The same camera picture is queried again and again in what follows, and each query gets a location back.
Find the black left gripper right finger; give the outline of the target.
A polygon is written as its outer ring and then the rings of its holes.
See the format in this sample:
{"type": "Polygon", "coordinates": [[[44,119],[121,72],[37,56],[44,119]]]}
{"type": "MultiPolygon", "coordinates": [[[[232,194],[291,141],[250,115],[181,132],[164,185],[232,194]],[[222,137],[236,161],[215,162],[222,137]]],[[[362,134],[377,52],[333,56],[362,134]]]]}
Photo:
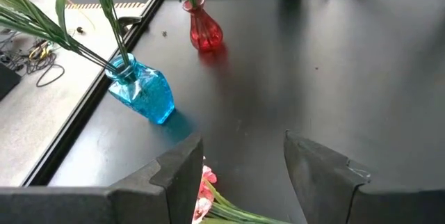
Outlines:
{"type": "Polygon", "coordinates": [[[444,190],[416,189],[292,131],[286,168],[308,223],[443,223],[444,190]]]}

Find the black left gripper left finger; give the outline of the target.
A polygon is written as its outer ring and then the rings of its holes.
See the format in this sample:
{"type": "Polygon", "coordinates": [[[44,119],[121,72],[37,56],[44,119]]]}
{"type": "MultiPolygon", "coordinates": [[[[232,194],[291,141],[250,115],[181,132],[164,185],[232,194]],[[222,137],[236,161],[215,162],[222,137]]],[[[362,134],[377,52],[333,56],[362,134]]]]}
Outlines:
{"type": "Polygon", "coordinates": [[[203,167],[191,134],[110,186],[3,187],[2,223],[191,223],[203,167]]]}

